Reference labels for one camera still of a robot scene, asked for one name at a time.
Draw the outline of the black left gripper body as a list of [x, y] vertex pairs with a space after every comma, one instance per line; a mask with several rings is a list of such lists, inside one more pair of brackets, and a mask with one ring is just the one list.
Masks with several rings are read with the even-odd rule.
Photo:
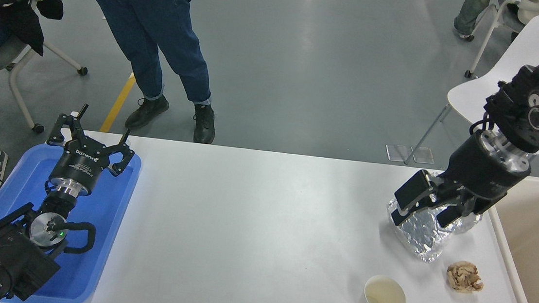
[[77, 183], [84, 191], [92, 191], [100, 178], [103, 169], [108, 166], [109, 155], [101, 144], [82, 145], [68, 141], [63, 145], [64, 151], [48, 177], [48, 181], [56, 187], [62, 182]]

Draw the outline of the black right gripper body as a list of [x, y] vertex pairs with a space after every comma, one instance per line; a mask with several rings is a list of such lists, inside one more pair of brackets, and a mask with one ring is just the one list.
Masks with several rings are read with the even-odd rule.
[[439, 199], [463, 204], [464, 214], [480, 215], [529, 174], [528, 160], [498, 156], [485, 136], [474, 134], [451, 154], [440, 176]]

